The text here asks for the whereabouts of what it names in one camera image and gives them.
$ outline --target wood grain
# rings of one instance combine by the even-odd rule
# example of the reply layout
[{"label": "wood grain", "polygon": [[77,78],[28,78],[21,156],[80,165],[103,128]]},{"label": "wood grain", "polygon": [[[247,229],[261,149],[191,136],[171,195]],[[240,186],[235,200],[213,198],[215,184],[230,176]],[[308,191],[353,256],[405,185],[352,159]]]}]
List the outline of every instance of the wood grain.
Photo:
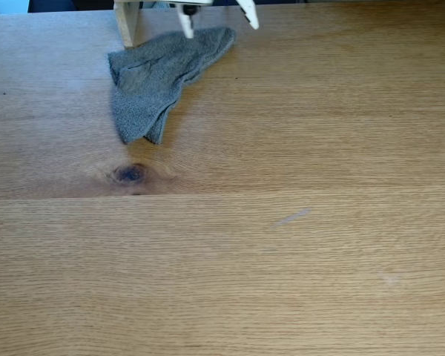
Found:
[{"label": "wood grain", "polygon": [[445,1],[257,12],[160,146],[111,11],[0,16],[0,356],[445,356]]},{"label": "wood grain", "polygon": [[444,356],[445,186],[0,202],[0,356],[115,354]]},{"label": "wood grain", "polygon": [[[112,12],[0,16],[0,200],[445,184],[445,1],[204,10],[239,38],[158,147],[116,135]],[[140,18],[137,42],[179,26]],[[109,183],[130,164],[151,177]]]}]

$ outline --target wooden tabletop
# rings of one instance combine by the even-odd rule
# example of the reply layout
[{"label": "wooden tabletop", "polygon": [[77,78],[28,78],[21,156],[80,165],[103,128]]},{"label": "wooden tabletop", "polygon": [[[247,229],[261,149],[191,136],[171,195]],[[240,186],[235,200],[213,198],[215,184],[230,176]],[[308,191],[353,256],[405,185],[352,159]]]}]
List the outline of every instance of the wooden tabletop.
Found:
[{"label": "wooden tabletop", "polygon": [[445,356],[445,1],[257,11],[160,146],[112,12],[0,16],[0,356]]}]

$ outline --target light wood piece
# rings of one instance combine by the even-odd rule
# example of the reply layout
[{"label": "light wood piece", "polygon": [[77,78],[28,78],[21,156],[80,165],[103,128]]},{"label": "light wood piece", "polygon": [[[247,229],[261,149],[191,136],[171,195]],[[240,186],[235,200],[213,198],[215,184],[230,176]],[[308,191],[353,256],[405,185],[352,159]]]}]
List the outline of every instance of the light wood piece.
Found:
[{"label": "light wood piece", "polygon": [[116,13],[117,25],[125,47],[133,47],[136,20],[139,17],[140,2],[116,2],[113,10]]},{"label": "light wood piece", "polygon": [[445,356],[445,1],[257,12],[160,146],[112,11],[0,16],[0,356]]}]

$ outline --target wooden block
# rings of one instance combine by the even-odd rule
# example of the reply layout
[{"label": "wooden block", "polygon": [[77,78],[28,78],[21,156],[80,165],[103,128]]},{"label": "wooden block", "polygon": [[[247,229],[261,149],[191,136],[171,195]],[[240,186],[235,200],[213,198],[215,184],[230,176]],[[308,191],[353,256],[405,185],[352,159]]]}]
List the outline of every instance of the wooden block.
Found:
[{"label": "wooden block", "polygon": [[139,16],[139,2],[116,2],[113,5],[119,25],[120,36],[125,47],[134,47],[136,20]]}]

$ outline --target folded cloth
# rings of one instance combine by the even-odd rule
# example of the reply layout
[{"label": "folded cloth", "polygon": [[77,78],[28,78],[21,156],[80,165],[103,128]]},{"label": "folded cloth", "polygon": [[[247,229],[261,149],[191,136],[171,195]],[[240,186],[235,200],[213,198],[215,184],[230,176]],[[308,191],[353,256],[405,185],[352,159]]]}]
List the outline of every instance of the folded cloth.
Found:
[{"label": "folded cloth", "polygon": [[236,33],[227,27],[169,33],[133,50],[109,53],[116,84],[113,112],[125,143],[140,137],[162,141],[169,111],[181,97],[183,85],[201,77],[234,43]]}]

